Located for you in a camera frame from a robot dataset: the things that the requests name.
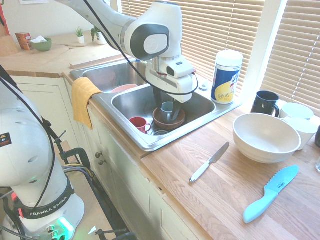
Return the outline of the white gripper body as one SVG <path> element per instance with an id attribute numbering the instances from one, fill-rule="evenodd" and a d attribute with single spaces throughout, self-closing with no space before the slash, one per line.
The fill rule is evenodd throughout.
<path id="1" fill-rule="evenodd" d="M 191 74 L 175 78 L 169 74 L 159 74 L 153 69 L 149 69 L 149 84 L 168 94 L 181 104 L 192 98 L 196 87 Z"/>

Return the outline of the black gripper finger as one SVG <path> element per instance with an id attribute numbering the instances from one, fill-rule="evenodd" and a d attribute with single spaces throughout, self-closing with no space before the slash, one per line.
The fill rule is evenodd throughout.
<path id="1" fill-rule="evenodd" d="M 155 104 L 158 109 L 161 109 L 162 103 L 163 103 L 161 92 L 162 91 L 159 88 L 157 88 L 155 86 L 153 87 L 153 95 L 154 95 L 154 99 L 155 99 Z"/>
<path id="2" fill-rule="evenodd" d="M 172 120 L 176 120 L 179 113 L 180 113 L 180 110 L 182 108 L 182 103 L 177 101 L 176 99 L 173 100 L 173 109 L 172 109 L 172 114 L 171 114 L 171 119 Z"/>

